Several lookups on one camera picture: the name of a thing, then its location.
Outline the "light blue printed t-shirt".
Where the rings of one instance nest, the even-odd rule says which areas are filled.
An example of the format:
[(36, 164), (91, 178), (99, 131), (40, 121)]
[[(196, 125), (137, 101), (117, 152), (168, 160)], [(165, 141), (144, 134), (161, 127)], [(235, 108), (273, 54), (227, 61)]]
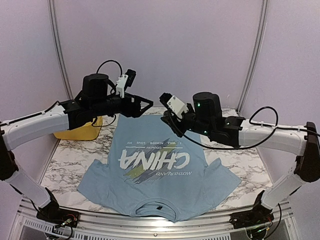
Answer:
[(120, 116), (107, 161), (94, 160), (78, 191), (130, 217), (185, 221), (216, 208), (241, 183), (217, 158), (207, 163), (200, 136), (178, 138), (159, 115)]

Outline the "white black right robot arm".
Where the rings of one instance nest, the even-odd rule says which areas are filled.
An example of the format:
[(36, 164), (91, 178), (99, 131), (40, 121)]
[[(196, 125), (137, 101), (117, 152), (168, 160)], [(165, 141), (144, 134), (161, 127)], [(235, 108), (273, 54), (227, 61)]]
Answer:
[(166, 108), (161, 120), (178, 136), (186, 131), (207, 137), (222, 144), (223, 150), (246, 150), (255, 147), (280, 150), (296, 156), (295, 165), (272, 187), (260, 192), (251, 210), (231, 214), (235, 229), (266, 223), (274, 219), (272, 210), (302, 185), (320, 179), (319, 133), (313, 122), (288, 126), (256, 122), (239, 116), (224, 117), (217, 94), (199, 92), (193, 104), (163, 93), (159, 101)]

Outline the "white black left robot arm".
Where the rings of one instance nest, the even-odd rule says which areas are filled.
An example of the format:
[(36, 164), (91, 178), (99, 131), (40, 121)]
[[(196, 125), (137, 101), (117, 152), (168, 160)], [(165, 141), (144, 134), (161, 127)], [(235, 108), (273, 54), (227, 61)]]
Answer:
[(126, 92), (135, 77), (136, 72), (131, 69), (116, 83), (106, 74), (87, 75), (75, 99), (57, 101), (46, 110), (0, 124), (0, 179), (38, 207), (38, 219), (61, 224), (68, 217), (76, 217), (77, 212), (60, 208), (52, 192), (39, 185), (18, 165), (13, 150), (45, 135), (80, 128), (100, 116), (140, 117), (154, 103)]

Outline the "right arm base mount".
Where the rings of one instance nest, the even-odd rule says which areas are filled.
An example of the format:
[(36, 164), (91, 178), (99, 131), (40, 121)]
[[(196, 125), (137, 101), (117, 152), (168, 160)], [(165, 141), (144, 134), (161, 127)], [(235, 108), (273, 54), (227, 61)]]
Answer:
[(233, 225), (234, 229), (240, 229), (269, 223), (273, 220), (274, 215), (271, 212), (261, 213), (259, 211), (246, 210), (232, 213), (229, 223)]

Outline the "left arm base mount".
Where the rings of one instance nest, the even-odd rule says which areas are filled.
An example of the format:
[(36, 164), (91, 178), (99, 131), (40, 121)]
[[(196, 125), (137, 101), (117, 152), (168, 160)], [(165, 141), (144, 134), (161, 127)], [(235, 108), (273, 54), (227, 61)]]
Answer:
[(38, 211), (36, 217), (40, 220), (62, 226), (62, 223), (67, 220), (71, 220), (70, 223), (65, 225), (68, 227), (76, 228), (79, 222), (80, 213), (78, 211), (59, 208), (57, 211), (49, 211), (49, 213), (44, 211)]

